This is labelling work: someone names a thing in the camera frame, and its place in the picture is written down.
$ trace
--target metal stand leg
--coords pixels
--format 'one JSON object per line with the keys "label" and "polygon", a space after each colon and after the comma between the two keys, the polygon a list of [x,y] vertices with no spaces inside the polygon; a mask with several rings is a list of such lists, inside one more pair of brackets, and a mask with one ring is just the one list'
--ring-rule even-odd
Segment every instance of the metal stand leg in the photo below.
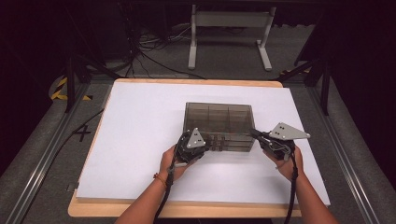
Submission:
{"label": "metal stand leg", "polygon": [[260,51],[260,55],[262,56],[262,63],[264,64],[265,70],[266,71],[271,71],[272,70],[272,65],[270,63],[270,59],[268,58],[268,54],[267,54],[267,50],[265,50],[265,43],[267,42],[268,39],[268,35],[270,33],[271,30],[271,25],[275,16],[275,11],[276,8],[272,7],[271,11],[270,11],[270,17],[267,20],[267,24],[265,26],[265,31],[264,31],[264,35],[262,37],[262,40],[258,40],[257,41],[257,46],[259,48]]}
{"label": "metal stand leg", "polygon": [[191,45],[190,45],[190,57],[189,57],[189,69],[195,68],[195,60],[197,54],[197,40],[196,40],[196,6],[192,5],[192,12],[191,12]]}
{"label": "metal stand leg", "polygon": [[304,63],[304,64],[294,68],[293,70],[291,70],[289,72],[283,71],[283,73],[285,75],[282,75],[282,76],[274,79],[274,81],[284,82],[284,81],[288,80],[289,78],[294,77],[295,75],[297,75],[299,73],[302,73],[305,69],[312,67],[317,62],[318,62],[318,60],[312,60],[312,61],[309,61],[307,63]]}
{"label": "metal stand leg", "polygon": [[323,113],[326,116],[329,116],[329,112],[327,110],[327,103],[329,99],[329,87],[330,87],[330,67],[328,63],[324,64],[323,69],[323,79],[322,79],[322,89],[320,95],[320,105],[322,107]]}
{"label": "metal stand leg", "polygon": [[76,101],[76,94],[75,94],[75,80],[74,80],[74,60],[70,58],[67,61],[66,69],[67,69],[67,107],[64,113],[68,113],[70,109],[73,107]]}

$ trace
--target gray carpet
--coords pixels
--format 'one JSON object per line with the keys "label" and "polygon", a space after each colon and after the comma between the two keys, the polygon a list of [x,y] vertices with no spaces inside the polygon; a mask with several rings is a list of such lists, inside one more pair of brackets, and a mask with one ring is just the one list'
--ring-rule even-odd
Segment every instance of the gray carpet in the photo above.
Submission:
{"label": "gray carpet", "polygon": [[[149,57],[180,72],[190,72],[211,79],[252,79],[264,80],[278,77],[279,72],[292,69],[295,58],[313,27],[298,26],[275,27],[270,32],[267,52],[273,71],[264,71],[260,54],[254,41],[261,32],[247,29],[241,34],[230,34],[219,29],[205,29],[198,36],[198,52],[195,70],[189,70],[188,55],[190,42],[182,39],[164,49],[145,52]],[[129,77],[177,77],[188,78],[179,72],[166,68],[139,57],[134,61],[134,74]],[[120,71],[125,75],[127,68]],[[301,80],[304,76],[294,77]],[[393,210],[396,207],[396,193],[382,174],[369,148],[365,145],[359,131],[349,116],[337,89],[331,83],[329,97],[330,120],[346,150],[346,154],[361,180],[367,198],[372,203],[380,223],[396,223]],[[98,112],[106,99],[111,81],[104,76],[97,76],[86,92],[92,95],[91,101],[81,101],[76,115],[71,119],[64,139],[91,115]],[[344,171],[335,154],[333,142],[323,126],[320,112],[304,84],[284,83],[291,89],[305,130],[312,134],[309,143],[314,152],[319,170],[323,176],[332,205],[331,211],[340,223],[365,223],[361,210],[356,203]],[[320,90],[320,83],[315,91]],[[41,120],[28,139],[17,158],[0,178],[0,223],[5,223],[23,188],[39,162],[53,133],[64,114],[66,103],[55,100],[46,116]],[[88,132],[80,142],[80,135],[71,137],[52,164],[42,188],[37,193],[23,223],[113,223],[114,217],[74,218],[67,214],[67,207],[72,192],[67,191],[69,184],[78,182],[79,174],[90,148],[100,116],[88,123]],[[274,223],[283,223],[283,218],[273,219]],[[290,223],[302,223],[300,218],[292,218]]]}

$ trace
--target cable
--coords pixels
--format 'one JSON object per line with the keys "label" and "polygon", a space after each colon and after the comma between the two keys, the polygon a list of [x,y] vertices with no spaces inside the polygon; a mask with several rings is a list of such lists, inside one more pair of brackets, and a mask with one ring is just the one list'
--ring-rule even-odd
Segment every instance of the cable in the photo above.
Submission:
{"label": "cable", "polygon": [[172,158],[171,165],[169,166],[169,168],[167,170],[168,171],[168,177],[166,177],[166,191],[165,191],[165,195],[163,195],[163,201],[161,202],[161,204],[160,204],[160,206],[159,206],[159,208],[157,210],[157,213],[155,214],[154,223],[156,223],[156,221],[158,221],[158,216],[160,215],[161,211],[163,210],[163,206],[165,205],[166,201],[168,200],[169,193],[170,193],[172,185],[173,185],[177,149],[178,149],[180,143],[188,135],[189,135],[188,133],[183,133],[178,138],[177,144],[175,146],[174,156]]}
{"label": "cable", "polygon": [[131,70],[131,68],[132,68],[132,76],[134,76],[134,69],[133,69],[133,65],[132,65],[132,64],[130,64],[130,65],[129,65],[129,68],[128,68],[128,70],[126,70],[125,77],[128,77],[128,73],[129,73],[129,71]]}
{"label": "cable", "polygon": [[85,36],[82,34],[82,32],[79,30],[78,26],[76,25],[75,20],[73,19],[73,16],[70,14],[69,9],[67,8],[67,5],[64,3],[64,8],[66,9],[66,13],[68,15],[68,17],[70,18],[70,21],[73,23],[74,27],[76,28],[76,31],[78,33],[78,35],[81,37],[82,41],[84,41],[85,46],[87,47],[88,51],[90,52],[91,56],[97,61],[98,59],[96,58],[95,54],[92,52],[90,45],[88,44],[87,39],[85,38]]}
{"label": "cable", "polygon": [[[122,63],[122,64],[120,64],[120,65],[117,65],[117,66],[114,66],[114,67],[111,67],[111,68],[107,68],[107,69],[110,70],[110,71],[112,71],[112,72],[119,72],[120,70],[122,70],[123,68],[126,68],[129,64],[131,64],[132,61],[133,61],[133,60],[130,59],[130,60],[128,60],[127,63]],[[101,71],[99,71],[99,70],[97,70],[97,69],[90,69],[90,68],[87,68],[87,70],[88,70],[91,74],[94,74],[94,75],[103,74]]]}
{"label": "cable", "polygon": [[58,155],[58,153],[61,151],[61,149],[64,147],[64,145],[66,145],[67,141],[73,136],[73,134],[75,134],[76,132],[78,132],[78,130],[80,130],[81,128],[84,127],[84,125],[86,125],[88,122],[90,122],[92,119],[94,119],[96,116],[98,116],[100,113],[102,113],[104,111],[104,109],[101,109],[99,112],[97,112],[96,114],[92,115],[89,119],[87,119],[84,123],[82,123],[81,125],[79,125],[73,132],[71,132],[69,134],[69,136],[67,136],[67,138],[64,140],[64,142],[61,144],[61,146],[59,147],[58,151],[56,152],[55,157]]}
{"label": "cable", "polygon": [[246,27],[226,27],[226,28],[220,28],[220,30],[228,34],[240,35],[246,30]]}
{"label": "cable", "polygon": [[140,53],[141,53],[143,56],[147,57],[147,58],[148,58],[149,60],[151,60],[152,62],[154,62],[154,63],[156,63],[156,64],[158,64],[158,65],[160,65],[160,66],[162,66],[162,67],[164,67],[164,68],[166,68],[166,69],[172,71],[172,72],[176,72],[176,73],[180,73],[180,74],[186,74],[186,75],[190,75],[190,76],[193,76],[193,77],[198,77],[198,78],[200,78],[200,79],[207,80],[207,78],[201,77],[201,76],[199,76],[199,75],[195,75],[195,74],[193,74],[193,73],[177,71],[176,69],[167,67],[167,66],[165,66],[165,65],[163,65],[163,64],[161,64],[161,63],[158,63],[158,62],[155,61],[154,59],[150,58],[147,54],[145,54],[145,53],[143,53],[143,52],[140,52]]}
{"label": "cable", "polygon": [[114,79],[122,78],[122,76],[120,76],[119,74],[108,70],[106,67],[103,67],[101,64],[97,63],[96,61],[92,61],[92,60],[90,60],[86,57],[83,57],[81,55],[76,55],[76,58],[81,60],[82,62],[87,63],[90,66],[96,68],[97,70],[101,71],[103,74],[113,77]]}
{"label": "cable", "polygon": [[[140,41],[139,42],[139,47],[140,48],[144,48],[144,49],[149,49],[149,50],[144,50],[144,51],[152,51],[154,49],[164,49],[167,46],[169,46],[170,44],[176,43],[177,41],[181,40],[181,39],[190,39],[187,38],[185,36],[183,36],[184,33],[186,33],[188,30],[190,30],[190,26],[186,29],[184,29],[180,34],[178,35],[170,35],[168,37],[167,41],[162,41],[160,38],[155,38],[155,39],[150,39],[147,41]],[[154,43],[154,47],[147,47],[147,46],[143,46],[142,44],[149,44],[149,43]]]}
{"label": "cable", "polygon": [[294,157],[294,153],[290,153],[291,160],[293,161],[293,174],[291,176],[291,190],[290,190],[290,202],[289,202],[289,210],[288,214],[286,215],[285,219],[285,224],[289,223],[290,218],[291,218],[291,212],[293,211],[293,206],[294,206],[294,195],[296,193],[296,181],[298,177],[298,169],[297,169],[297,163]]}
{"label": "cable", "polygon": [[136,57],[136,59],[140,62],[140,66],[142,66],[142,68],[146,71],[146,74],[148,75],[149,78],[153,78],[149,75],[149,71],[145,68],[145,66],[143,66],[142,62]]}

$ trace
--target wrist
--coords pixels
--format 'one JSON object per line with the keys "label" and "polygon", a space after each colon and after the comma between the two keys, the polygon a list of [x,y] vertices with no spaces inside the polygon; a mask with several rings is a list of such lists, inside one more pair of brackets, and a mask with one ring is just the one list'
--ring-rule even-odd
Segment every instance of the wrist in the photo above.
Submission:
{"label": "wrist", "polygon": [[297,182],[304,182],[307,181],[308,177],[305,175],[304,172],[299,172],[298,177],[297,177]]}
{"label": "wrist", "polygon": [[162,179],[166,180],[166,178],[168,178],[168,172],[160,171],[160,172],[158,172],[158,176],[160,176]]}
{"label": "wrist", "polygon": [[297,174],[295,174],[293,172],[293,169],[291,169],[290,172],[288,172],[287,174],[282,174],[282,175],[285,176],[290,182],[292,181],[293,177],[295,177],[296,181],[299,179],[306,178],[304,171],[301,171],[300,169],[297,170]]}
{"label": "wrist", "polygon": [[161,184],[163,185],[163,188],[164,189],[167,189],[167,185],[166,185],[166,177],[165,177],[165,175],[161,175],[161,174],[158,174],[158,173],[156,173],[154,176],[153,176],[153,178],[154,178],[154,182],[161,182]]}

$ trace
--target dark background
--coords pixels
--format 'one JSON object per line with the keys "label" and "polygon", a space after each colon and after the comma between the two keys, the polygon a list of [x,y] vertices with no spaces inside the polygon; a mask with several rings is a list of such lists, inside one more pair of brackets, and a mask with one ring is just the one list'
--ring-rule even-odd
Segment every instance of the dark background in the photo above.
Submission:
{"label": "dark background", "polygon": [[[380,2],[348,8],[337,24],[342,38],[330,66],[352,118],[395,188],[394,9]],[[173,25],[190,21],[191,7],[139,5],[132,12],[136,32],[144,26],[166,37]],[[278,7],[273,25],[315,24],[321,12],[317,7]],[[130,45],[117,3],[7,0],[0,2],[0,15],[2,174],[50,107],[50,85],[70,55],[104,64],[127,57]],[[328,43],[326,35],[310,41],[308,58]]]}

